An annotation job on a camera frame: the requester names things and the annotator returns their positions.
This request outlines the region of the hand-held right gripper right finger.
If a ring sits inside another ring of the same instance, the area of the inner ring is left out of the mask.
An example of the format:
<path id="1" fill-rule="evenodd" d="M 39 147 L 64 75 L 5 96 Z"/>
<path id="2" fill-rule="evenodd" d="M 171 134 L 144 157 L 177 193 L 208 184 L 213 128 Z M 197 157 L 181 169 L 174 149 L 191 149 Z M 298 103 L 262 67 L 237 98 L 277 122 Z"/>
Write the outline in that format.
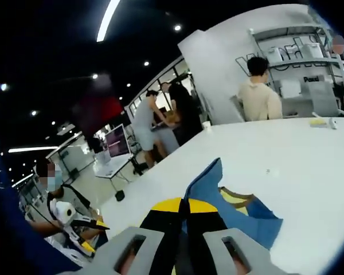
<path id="1" fill-rule="evenodd" d="M 277 219 L 257 219 L 220 199 L 213 205 L 189 198 L 187 234 L 196 274 L 277 274 L 269 250 Z"/>

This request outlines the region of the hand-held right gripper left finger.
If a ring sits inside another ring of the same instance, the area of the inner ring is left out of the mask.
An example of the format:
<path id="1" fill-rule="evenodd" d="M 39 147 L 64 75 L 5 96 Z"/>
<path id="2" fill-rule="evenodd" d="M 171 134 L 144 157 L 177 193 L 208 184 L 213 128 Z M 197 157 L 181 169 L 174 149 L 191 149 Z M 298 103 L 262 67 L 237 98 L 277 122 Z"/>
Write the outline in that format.
<path id="1" fill-rule="evenodd" d="M 158 202 L 98 250 L 94 274 L 171 274 L 185 214 L 181 197 Z"/>

